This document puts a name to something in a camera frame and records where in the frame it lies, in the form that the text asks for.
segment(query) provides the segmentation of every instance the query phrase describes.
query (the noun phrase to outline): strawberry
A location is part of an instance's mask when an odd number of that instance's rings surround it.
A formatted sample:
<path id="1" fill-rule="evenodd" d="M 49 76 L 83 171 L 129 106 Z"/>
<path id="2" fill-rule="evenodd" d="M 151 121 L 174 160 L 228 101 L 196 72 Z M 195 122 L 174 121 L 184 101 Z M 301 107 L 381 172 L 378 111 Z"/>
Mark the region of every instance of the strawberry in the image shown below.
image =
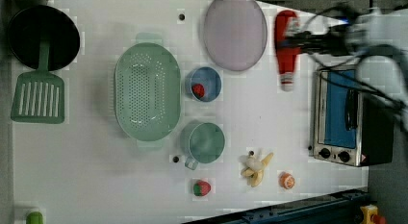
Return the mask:
<path id="1" fill-rule="evenodd" d="M 207 194 L 210 192 L 211 186 L 210 186 L 210 184 L 207 183 L 207 182 L 198 180 L 198 181 L 194 184 L 193 190 L 194 190 L 194 195 L 195 195 L 195 196 L 202 197 L 202 196 L 207 195 Z"/>
<path id="2" fill-rule="evenodd" d="M 198 99 L 203 97 L 205 94 L 205 89 L 201 84 L 195 84 L 194 86 L 192 86 L 191 91 L 192 93 L 194 93 L 194 96 Z"/>

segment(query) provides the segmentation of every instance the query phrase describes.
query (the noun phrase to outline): blue bowl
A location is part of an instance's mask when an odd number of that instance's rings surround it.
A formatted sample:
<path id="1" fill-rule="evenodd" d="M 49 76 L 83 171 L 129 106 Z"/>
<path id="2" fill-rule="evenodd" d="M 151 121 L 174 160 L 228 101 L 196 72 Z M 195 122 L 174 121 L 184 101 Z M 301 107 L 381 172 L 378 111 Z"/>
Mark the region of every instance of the blue bowl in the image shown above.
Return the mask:
<path id="1" fill-rule="evenodd" d="M 201 84 L 204 87 L 204 96 L 198 98 L 192 93 L 192 86 Z M 198 101 L 211 102 L 221 92 L 221 79 L 218 73 L 211 67 L 201 67 L 190 73 L 186 79 L 186 91 Z"/>

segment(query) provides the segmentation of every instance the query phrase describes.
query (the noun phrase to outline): toaster oven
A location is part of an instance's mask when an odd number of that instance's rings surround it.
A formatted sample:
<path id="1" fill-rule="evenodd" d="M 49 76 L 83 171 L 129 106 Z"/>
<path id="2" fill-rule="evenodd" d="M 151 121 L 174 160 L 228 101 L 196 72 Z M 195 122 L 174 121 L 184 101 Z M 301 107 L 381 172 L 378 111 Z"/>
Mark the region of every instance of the toaster oven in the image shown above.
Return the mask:
<path id="1" fill-rule="evenodd" d="M 355 68 L 346 65 L 334 70 L 354 78 Z M 314 157 L 351 166 L 391 162 L 392 110 L 375 96 L 349 89 L 359 86 L 332 71 L 318 71 L 316 77 Z"/>

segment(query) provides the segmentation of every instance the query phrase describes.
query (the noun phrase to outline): spatula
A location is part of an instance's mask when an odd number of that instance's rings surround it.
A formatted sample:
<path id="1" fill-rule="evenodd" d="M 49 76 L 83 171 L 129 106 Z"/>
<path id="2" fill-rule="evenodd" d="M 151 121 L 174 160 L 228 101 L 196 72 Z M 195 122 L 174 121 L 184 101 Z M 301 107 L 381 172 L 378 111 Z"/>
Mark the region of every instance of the spatula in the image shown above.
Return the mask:
<path id="1" fill-rule="evenodd" d="M 50 39 L 41 35 L 38 69 L 18 76 L 12 120 L 60 124 L 64 122 L 64 81 L 48 72 Z"/>

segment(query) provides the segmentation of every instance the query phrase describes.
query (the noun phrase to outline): white table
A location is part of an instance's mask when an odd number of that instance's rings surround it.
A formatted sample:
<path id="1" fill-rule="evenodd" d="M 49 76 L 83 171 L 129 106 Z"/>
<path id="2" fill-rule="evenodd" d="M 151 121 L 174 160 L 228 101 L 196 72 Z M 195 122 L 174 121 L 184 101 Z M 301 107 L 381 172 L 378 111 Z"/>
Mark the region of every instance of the white table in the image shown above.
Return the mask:
<path id="1" fill-rule="evenodd" d="M 212 64 L 202 45 L 200 27 L 212 1 L 50 0 L 74 20 L 82 45 L 77 59 L 57 71 L 66 84 L 65 123 L 13 124 L 16 223 L 32 206 L 42 208 L 48 223 L 181 223 L 367 186 L 367 168 L 309 156 L 316 66 L 302 55 L 294 91 L 278 86 L 271 31 L 283 8 L 260 3 L 268 22 L 267 50 L 255 66 L 234 73 Z M 180 12 L 185 22 L 178 21 Z M 299 14 L 303 22 L 310 16 Z M 316 31 L 321 28 L 315 24 Z M 163 36 L 182 76 L 209 65 L 223 82 L 221 95 L 212 103 L 183 95 L 181 119 L 166 146 L 157 151 L 138 149 L 113 111 L 115 64 L 139 32 Z M 16 60 L 12 69 L 15 85 L 16 77 L 28 69 Z M 183 153 L 180 131 L 197 118 L 220 125 L 227 143 L 215 163 L 191 171 L 171 159 Z M 240 175 L 240 161 L 249 150 L 262 156 L 274 153 L 256 188 Z M 292 190 L 279 187 L 282 171 L 293 173 Z M 209 180 L 213 190 L 208 196 L 192 194 L 196 179 Z"/>

